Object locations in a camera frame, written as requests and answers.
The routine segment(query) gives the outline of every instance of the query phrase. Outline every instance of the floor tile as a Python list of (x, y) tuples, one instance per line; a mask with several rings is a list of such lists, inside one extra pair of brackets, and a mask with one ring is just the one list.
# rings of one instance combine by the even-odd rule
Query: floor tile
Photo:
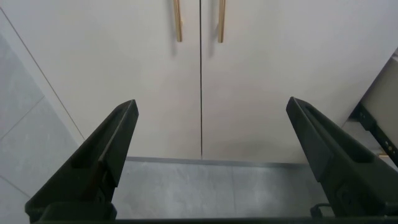
[(10, 183), (0, 178), (0, 220), (1, 223), (29, 223), (25, 213), (25, 203), (28, 197), (14, 188)]
[(77, 147), (43, 98), (0, 141), (0, 175), (33, 196)]
[(233, 167), (239, 217), (309, 217), (327, 198), (309, 166)]
[(0, 139), (43, 97), (0, 35)]
[(113, 203), (118, 218), (234, 216), (231, 168), (126, 161)]

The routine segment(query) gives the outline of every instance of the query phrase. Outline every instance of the white cabinet door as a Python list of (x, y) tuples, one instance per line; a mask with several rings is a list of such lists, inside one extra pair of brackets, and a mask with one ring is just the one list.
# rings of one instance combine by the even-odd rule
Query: white cabinet door
[(4, 0), (2, 9), (84, 138), (136, 99), (129, 156), (201, 158), (200, 5), (171, 0)]
[(290, 96), (342, 125), (398, 46), (396, 0), (201, 2), (203, 158), (303, 163)]

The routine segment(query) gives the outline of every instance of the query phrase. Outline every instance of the gray floor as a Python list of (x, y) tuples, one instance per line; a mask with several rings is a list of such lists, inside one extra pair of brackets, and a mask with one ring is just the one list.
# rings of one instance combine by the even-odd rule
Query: gray floor
[[(357, 124), (347, 129), (375, 153)], [(24, 204), (77, 148), (0, 36), (0, 220), (27, 223)], [(239, 167), (126, 161), (118, 218), (301, 217), (327, 202), (308, 166)]]

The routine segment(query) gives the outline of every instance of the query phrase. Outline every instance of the gold handle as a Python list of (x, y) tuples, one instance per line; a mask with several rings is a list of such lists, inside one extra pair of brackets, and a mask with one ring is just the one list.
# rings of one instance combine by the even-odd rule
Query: gold handle
[(175, 33), (177, 35), (177, 42), (181, 42), (182, 32), (181, 32), (180, 0), (174, 0), (174, 18), (175, 18)]
[(224, 41), (224, 21), (225, 21), (225, 0), (219, 1), (220, 11), (218, 12), (218, 42)]

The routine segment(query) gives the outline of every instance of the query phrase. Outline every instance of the cabinet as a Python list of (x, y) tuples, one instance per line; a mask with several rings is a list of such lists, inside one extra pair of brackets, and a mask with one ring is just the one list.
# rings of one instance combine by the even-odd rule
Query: cabinet
[(81, 135), (140, 111), (129, 156), (306, 162), (285, 112), (302, 98), (342, 125), (398, 45), (398, 1), (3, 0)]
[(343, 125), (398, 45), (398, 1), (201, 2), (203, 158), (306, 162), (285, 112)]
[(3, 1), (2, 9), (84, 138), (136, 99), (129, 156), (200, 159), (199, 1)]

